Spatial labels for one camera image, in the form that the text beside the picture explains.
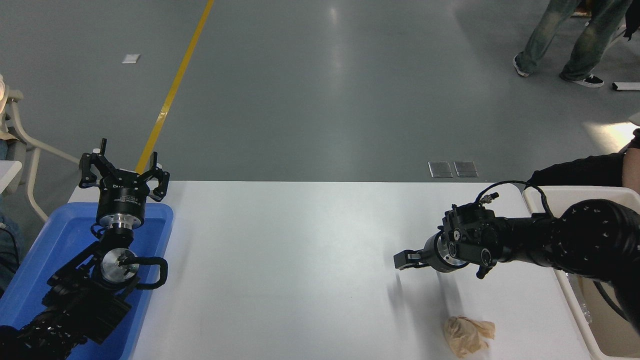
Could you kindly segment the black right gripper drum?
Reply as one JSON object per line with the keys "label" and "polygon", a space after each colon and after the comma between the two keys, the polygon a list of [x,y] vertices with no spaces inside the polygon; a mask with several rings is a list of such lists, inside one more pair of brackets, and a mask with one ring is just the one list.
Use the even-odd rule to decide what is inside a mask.
{"label": "black right gripper drum", "polygon": [[454,271],[454,266],[448,260],[450,251],[442,239],[442,234],[442,231],[438,231],[426,241],[423,248],[423,259],[425,264],[428,264],[435,271],[448,273]]}

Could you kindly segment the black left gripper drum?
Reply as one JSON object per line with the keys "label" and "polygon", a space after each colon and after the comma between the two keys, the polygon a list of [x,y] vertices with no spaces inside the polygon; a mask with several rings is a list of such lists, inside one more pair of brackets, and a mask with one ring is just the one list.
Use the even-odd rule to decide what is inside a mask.
{"label": "black left gripper drum", "polygon": [[99,182],[98,217],[114,214],[144,217],[149,186],[130,171],[103,176]]}

